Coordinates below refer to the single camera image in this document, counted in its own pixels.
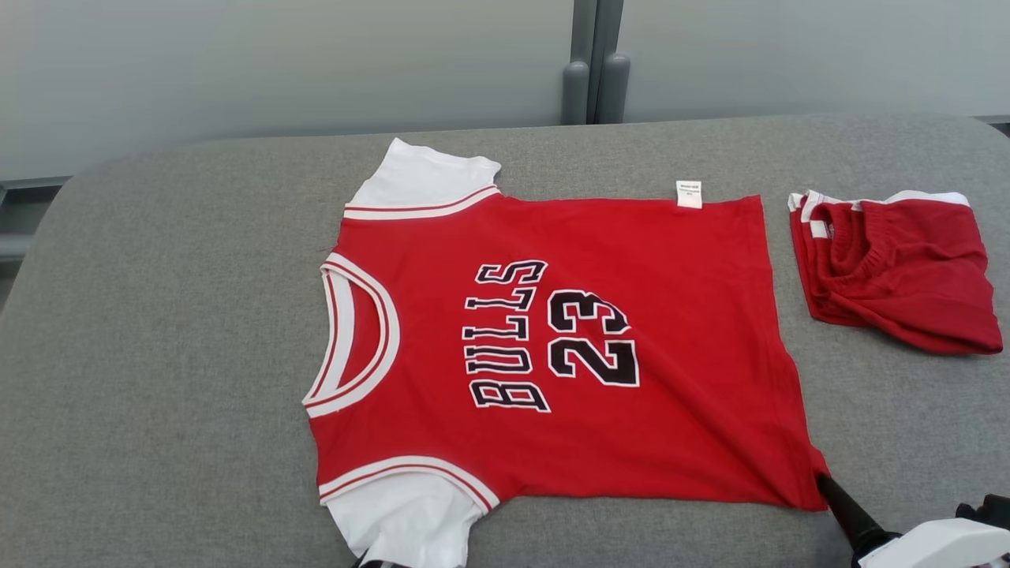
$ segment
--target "gray cushion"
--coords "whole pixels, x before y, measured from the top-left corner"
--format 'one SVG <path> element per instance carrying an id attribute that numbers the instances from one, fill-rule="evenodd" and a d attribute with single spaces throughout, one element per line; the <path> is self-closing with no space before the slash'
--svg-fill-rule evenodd
<path id="1" fill-rule="evenodd" d="M 943 358 L 807 313 L 790 192 L 961 191 L 1010 317 L 1010 143 L 968 118 L 835 115 L 402 135 L 504 165 L 523 199 L 765 198 L 782 336 L 814 443 L 888 529 L 1010 494 L 1010 363 Z M 299 400 L 323 356 L 318 266 L 392 135 L 141 154 L 60 193 L 0 316 L 0 555 L 12 566 L 341 566 Z M 694 330 L 692 333 L 703 333 Z M 473 567 L 842 566 L 827 513 L 520 498 Z"/>

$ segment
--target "folded shorts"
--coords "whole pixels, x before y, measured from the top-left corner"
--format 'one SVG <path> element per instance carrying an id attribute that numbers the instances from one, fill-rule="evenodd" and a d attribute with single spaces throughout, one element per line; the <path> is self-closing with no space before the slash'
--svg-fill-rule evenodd
<path id="1" fill-rule="evenodd" d="M 988 257 L 964 195 L 841 201 L 808 191 L 789 207 L 814 318 L 878 327 L 938 354 L 1003 350 Z"/>

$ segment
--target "white wall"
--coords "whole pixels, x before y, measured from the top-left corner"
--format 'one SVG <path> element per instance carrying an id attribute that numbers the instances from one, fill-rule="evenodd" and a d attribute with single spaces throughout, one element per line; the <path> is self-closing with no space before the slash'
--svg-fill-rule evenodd
<path id="1" fill-rule="evenodd" d="M 557 124 L 571 2 L 0 0 L 0 180 L 226 136 Z"/>
<path id="2" fill-rule="evenodd" d="M 1007 0 L 626 0 L 625 121 L 1010 115 Z"/>

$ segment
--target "jersey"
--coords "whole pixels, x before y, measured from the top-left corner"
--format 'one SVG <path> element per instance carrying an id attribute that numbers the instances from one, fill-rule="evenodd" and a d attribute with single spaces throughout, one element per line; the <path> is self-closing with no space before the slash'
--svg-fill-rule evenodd
<path id="1" fill-rule="evenodd" d="M 395 140 L 322 266 L 304 405 L 356 554 L 463 565 L 517 495 L 825 508 L 762 203 L 524 201 Z"/>

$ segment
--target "white label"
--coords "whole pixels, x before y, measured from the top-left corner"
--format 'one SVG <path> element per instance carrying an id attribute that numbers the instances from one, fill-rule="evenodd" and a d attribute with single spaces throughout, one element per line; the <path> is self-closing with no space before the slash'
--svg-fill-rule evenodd
<path id="1" fill-rule="evenodd" d="M 677 206 L 701 209 L 701 182 L 677 182 Z"/>

